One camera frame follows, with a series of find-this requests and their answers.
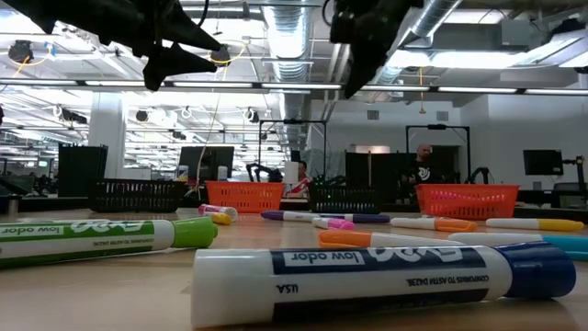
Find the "exposed pipe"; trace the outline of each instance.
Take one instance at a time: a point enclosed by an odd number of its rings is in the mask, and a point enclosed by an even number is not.
[[[267,22],[267,42],[273,57],[281,59],[300,59],[307,55],[310,39],[311,10],[296,6],[265,6],[262,12]],[[309,79],[307,63],[272,63],[274,76],[278,82],[306,82]],[[310,118],[310,96],[301,94],[279,95],[280,114],[283,119]],[[285,138],[290,148],[303,149],[305,141],[295,130],[285,127]],[[302,132],[308,132],[304,126]]]
[[[408,43],[426,39],[432,42],[432,36],[435,34],[437,29],[443,24],[443,22],[451,15],[454,9],[456,9],[462,0],[429,0],[421,14],[417,16],[414,23],[409,28],[408,33],[399,34],[400,40],[394,42],[392,46],[393,50],[389,52],[390,57],[388,62],[379,71],[379,75],[374,77],[374,82],[377,85],[391,85],[396,81],[398,76],[401,74],[403,68],[396,67],[390,63],[392,54],[396,52],[398,47],[406,45]]]

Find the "orange marker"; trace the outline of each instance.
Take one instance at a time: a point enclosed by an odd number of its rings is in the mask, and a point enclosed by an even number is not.
[[[405,227],[409,229],[425,229],[443,232],[475,232],[478,225],[475,222],[446,219],[446,218],[401,218],[394,217],[390,220],[392,226]]]
[[[321,248],[348,247],[406,247],[406,246],[456,246],[460,242],[410,235],[366,233],[359,231],[327,230],[319,233]]]

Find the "table surface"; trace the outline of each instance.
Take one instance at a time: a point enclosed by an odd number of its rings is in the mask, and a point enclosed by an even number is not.
[[[22,213],[0,223],[107,218],[112,220],[184,219],[194,209],[174,214],[96,214],[88,210]],[[359,224],[358,230],[444,239],[447,233]],[[480,227],[480,232],[508,232]],[[265,221],[241,215],[220,226],[211,248],[316,247],[319,230],[307,223]],[[588,231],[577,233],[588,235]],[[166,250],[32,268],[0,271],[0,330],[3,331],[189,331],[194,250]],[[583,330],[588,328],[588,264],[576,263],[574,291],[557,301],[501,299],[445,305],[388,314],[342,316],[289,325],[240,325],[222,330]]]

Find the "green marker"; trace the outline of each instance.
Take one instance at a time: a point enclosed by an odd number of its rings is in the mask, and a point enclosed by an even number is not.
[[[210,217],[169,222],[94,221],[0,224],[0,268],[173,248],[206,248],[218,229]]]

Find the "marker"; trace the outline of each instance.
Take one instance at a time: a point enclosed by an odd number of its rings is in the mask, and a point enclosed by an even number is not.
[[[237,210],[234,209],[233,207],[213,206],[213,205],[208,205],[206,203],[203,203],[200,205],[200,207],[198,207],[198,212],[200,213],[200,215],[204,215],[204,213],[206,211],[225,213],[225,214],[231,216],[231,220],[233,222],[237,222],[237,220],[239,220],[239,212],[237,212]]]
[[[489,219],[486,221],[486,226],[509,229],[572,232],[581,230],[584,227],[584,223],[552,219]]]
[[[401,218],[394,217],[390,220],[392,226],[409,229],[425,229],[443,232],[475,232],[478,225],[475,222],[454,220],[448,218]]]
[[[231,216],[224,212],[204,211],[202,216],[209,216],[213,223],[220,225],[231,225]]]
[[[588,261],[588,237],[541,234],[451,234],[449,239],[466,245],[511,245],[544,241],[566,252],[576,261]]]
[[[315,217],[338,218],[353,223],[388,223],[390,216],[371,214],[316,214],[310,212],[295,211],[262,211],[261,216],[274,221],[301,221],[312,222]]]
[[[319,233],[322,248],[346,247],[406,247],[406,246],[456,246],[457,241],[422,238],[410,235],[368,233],[359,231],[327,230]]]
[[[193,327],[209,327],[329,314],[341,318],[503,296],[547,299],[570,293],[575,281],[570,258],[544,242],[202,249],[196,252],[191,281],[191,318]]]
[[[342,219],[329,219],[324,217],[315,217],[312,219],[314,226],[322,229],[335,229],[336,230],[354,230],[356,225],[352,222]]]
[[[173,248],[205,248],[217,236],[210,217],[169,222],[78,221],[0,224],[0,268]]]

